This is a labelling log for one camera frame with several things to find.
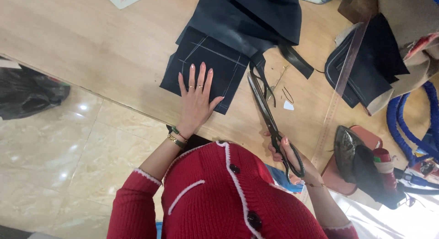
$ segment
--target cardigan sleeve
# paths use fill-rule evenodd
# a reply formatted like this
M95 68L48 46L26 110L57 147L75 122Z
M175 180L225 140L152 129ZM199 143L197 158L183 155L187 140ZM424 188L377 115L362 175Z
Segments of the cardigan sleeve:
M342 227L323 227L328 239L359 239L352 222Z
M156 239L152 197L162 182L136 168L116 192L107 239Z

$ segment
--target blue hose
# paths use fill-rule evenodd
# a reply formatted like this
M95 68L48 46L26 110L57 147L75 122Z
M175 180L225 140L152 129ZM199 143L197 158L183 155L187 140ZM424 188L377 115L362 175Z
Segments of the blue hose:
M439 105L438 105L438 98L436 94L436 88L430 81L427 81L422 87L424 87L428 99L430 101L431 131L435 145L436 147L438 147L439 146ZM421 162L430 157L433 157L436 160L436 162L439 163L439 152L437 152L435 149L433 149L425 142L416 138L416 136L414 136L410 132L409 128L407 127L407 124L404 122L404 117L403 117L404 105L409 95L410 93L407 93L400 97L395 97L392 100L390 100L388 103L386 118L387 118L387 127L390 131L390 134L392 135L393 139L401 148L407 160L409 161L408 164L409 167L413 167L416 163ZM404 138L399 133L397 128L397 122L401 127L403 133L407 136L407 138L410 141L414 142L417 146L422 148L422 150L427 152L427 155L418 158L413 154L412 148L405 142Z

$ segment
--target scissor blade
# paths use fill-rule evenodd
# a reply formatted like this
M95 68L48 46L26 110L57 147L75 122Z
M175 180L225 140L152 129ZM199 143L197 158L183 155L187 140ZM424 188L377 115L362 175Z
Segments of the scissor blade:
M271 115L270 109L268 108L264 96L262 95L262 90L259 84L257 83L258 81L256 80L256 77L248 73L247 79L249 80L250 88L252 90L253 96L256 99L256 104L259 107L259 111L261 112L262 117L264 118L268 130L271 133L277 132L277 127L276 124L274 123L273 116Z

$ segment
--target measuring ruler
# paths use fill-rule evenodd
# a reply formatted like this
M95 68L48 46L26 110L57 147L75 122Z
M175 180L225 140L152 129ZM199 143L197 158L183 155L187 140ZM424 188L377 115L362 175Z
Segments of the measuring ruler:
M313 158L311 159L311 163L314 164L317 169L320 169L320 159L323 153L326 139L329 135L329 129L332 125L332 120L334 119L335 113L337 112L338 103L342 99L343 92L345 91L346 84L348 83L349 75L352 71L355 58L358 54L358 50L363 40L367 26L369 25L369 21L370 15L363 15L359 21L361 22L361 24L354 30L354 37L349 46L348 55L346 56L342 71L340 72L340 76L338 77L337 84L335 85L334 93L332 94L331 102L329 104L328 111L326 112L325 120L323 121L323 126L319 135L319 139L317 141L316 149L314 150ZM300 200L303 203L306 203L308 201L308 197L308 190L306 189L306 185L304 185L302 193L300 195Z

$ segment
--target scissors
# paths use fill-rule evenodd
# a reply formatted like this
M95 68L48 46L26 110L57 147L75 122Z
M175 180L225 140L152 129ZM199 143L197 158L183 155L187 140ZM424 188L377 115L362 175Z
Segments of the scissors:
M265 124L267 125L268 131L271 134L271 144L276 149L276 152L280 153L282 156L282 163L285 166L285 175L287 177L288 183L291 183L289 176L290 170L297 177L299 178L304 177L305 169L303 168L303 163L302 160L300 159L299 153L297 152L293 144L290 143L290 147L293 149L294 155L297 158L297 161L299 162L300 172L296 170L294 165L288 160L287 156L284 153L282 153L281 147L277 143L278 141L280 142L282 140L282 136L279 134L279 130L277 130L276 123L274 123L273 116L271 115L270 109L268 108L264 96L262 95L262 90L257 80L260 78L253 73L252 69L250 69L250 73L247 74L247 79L249 80L250 88L253 92L253 95L255 96L256 104L258 105L262 117L264 118Z

